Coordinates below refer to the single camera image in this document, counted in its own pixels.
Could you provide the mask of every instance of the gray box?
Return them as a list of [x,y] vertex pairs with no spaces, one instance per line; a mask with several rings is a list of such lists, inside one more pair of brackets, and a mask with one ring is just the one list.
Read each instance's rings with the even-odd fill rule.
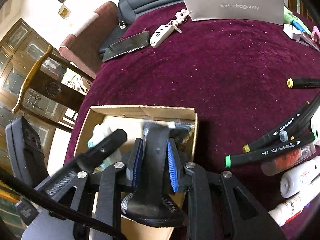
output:
[[184,0],[192,21],[248,19],[283,25],[284,0]]

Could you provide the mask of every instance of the metal screw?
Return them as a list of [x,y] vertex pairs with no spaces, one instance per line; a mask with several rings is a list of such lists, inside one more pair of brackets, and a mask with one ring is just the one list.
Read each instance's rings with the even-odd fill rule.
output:
[[85,178],[87,176],[87,173],[85,172],[85,171],[80,171],[80,172],[78,172],[78,174],[77,174],[77,177],[79,178],[79,179],[83,179],[83,178]]
[[124,166],[124,163],[122,163],[122,162],[115,163],[116,169],[121,169],[123,166]]
[[232,173],[230,171],[224,171],[222,173],[223,177],[225,178],[231,178],[232,177]]
[[196,166],[195,163],[186,163],[186,167],[187,167],[188,169],[193,169],[195,166]]

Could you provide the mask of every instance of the yellow marker cap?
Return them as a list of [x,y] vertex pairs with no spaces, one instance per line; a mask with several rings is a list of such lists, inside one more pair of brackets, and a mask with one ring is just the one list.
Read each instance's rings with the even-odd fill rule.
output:
[[289,79],[287,80],[287,85],[288,85],[288,88],[292,88],[292,87],[293,87],[293,80],[292,80],[292,78],[289,78]]
[[250,152],[249,145],[247,145],[247,144],[242,149],[243,149],[244,153]]

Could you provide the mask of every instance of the green cloth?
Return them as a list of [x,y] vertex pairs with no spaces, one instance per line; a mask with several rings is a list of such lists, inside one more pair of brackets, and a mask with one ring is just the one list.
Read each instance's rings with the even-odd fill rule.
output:
[[296,17],[292,11],[290,11],[286,6],[284,7],[284,15],[283,15],[284,23],[290,24],[292,21],[295,21],[301,25],[302,28],[306,30],[306,32],[311,35],[311,32],[309,31],[308,27],[305,26],[305,24],[300,20],[298,17]]

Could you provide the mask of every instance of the pink object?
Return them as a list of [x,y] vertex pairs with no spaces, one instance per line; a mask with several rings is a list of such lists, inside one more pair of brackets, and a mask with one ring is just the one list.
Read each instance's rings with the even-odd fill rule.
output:
[[315,41],[318,42],[320,40],[320,31],[317,26],[313,26],[313,32],[311,34],[311,38]]

